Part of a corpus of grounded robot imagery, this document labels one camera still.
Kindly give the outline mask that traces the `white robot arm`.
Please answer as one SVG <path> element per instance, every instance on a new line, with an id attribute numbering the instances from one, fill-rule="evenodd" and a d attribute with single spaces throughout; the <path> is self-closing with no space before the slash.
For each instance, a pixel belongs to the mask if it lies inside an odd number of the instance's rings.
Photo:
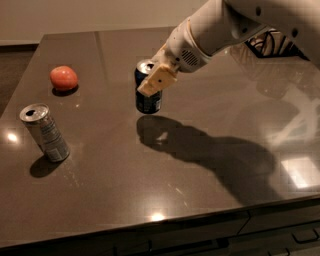
<path id="1" fill-rule="evenodd" d="M 192 73 L 222 49 L 274 28 L 320 66 L 320 0 L 208 0 L 170 34 L 152 57 L 138 91 L 150 97 Z"/>

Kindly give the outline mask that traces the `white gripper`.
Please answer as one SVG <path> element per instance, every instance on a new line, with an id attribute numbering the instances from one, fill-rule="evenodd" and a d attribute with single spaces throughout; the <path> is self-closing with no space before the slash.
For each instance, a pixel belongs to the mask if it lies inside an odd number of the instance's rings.
<path id="1" fill-rule="evenodd" d="M 190 19 L 185 19 L 170 34 L 164 46 L 151 58 L 152 62 L 142 67 L 147 76 L 137 91 L 146 97 L 173 85 L 177 74 L 193 73 L 211 60 L 196 43 L 191 30 Z"/>

